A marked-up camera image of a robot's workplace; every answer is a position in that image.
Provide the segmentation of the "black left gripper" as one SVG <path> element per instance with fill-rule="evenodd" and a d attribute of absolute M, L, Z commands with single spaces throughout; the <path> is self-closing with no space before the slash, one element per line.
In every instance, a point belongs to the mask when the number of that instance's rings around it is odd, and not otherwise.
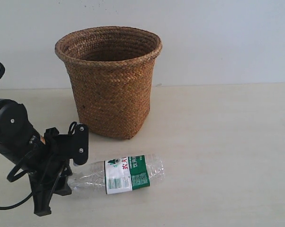
<path fill-rule="evenodd" d="M 47 129 L 43 136 L 31 127 L 26 135 L 26 151 L 32 151 L 25 167 L 29 171 L 29 182 L 34 192 L 34 214 L 50 215 L 52 192 L 57 195 L 72 194 L 68 185 L 68 177 L 71 175 L 70 160 L 59 154 L 55 137 L 60 133 L 55 127 Z"/>

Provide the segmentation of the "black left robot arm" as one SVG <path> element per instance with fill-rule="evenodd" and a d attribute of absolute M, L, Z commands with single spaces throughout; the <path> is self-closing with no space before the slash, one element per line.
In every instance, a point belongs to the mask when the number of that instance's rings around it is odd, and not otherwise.
<path fill-rule="evenodd" d="M 71 193 L 66 185 L 70 162 L 60 156 L 54 134 L 41 135 L 30 123 L 25 106 L 11 99 L 0 99 L 0 154 L 14 163 L 7 180 L 12 183 L 28 175 L 31 187 L 22 201 L 0 210 L 14 209 L 32 198 L 34 214 L 42 217 L 52 213 L 53 194 Z"/>

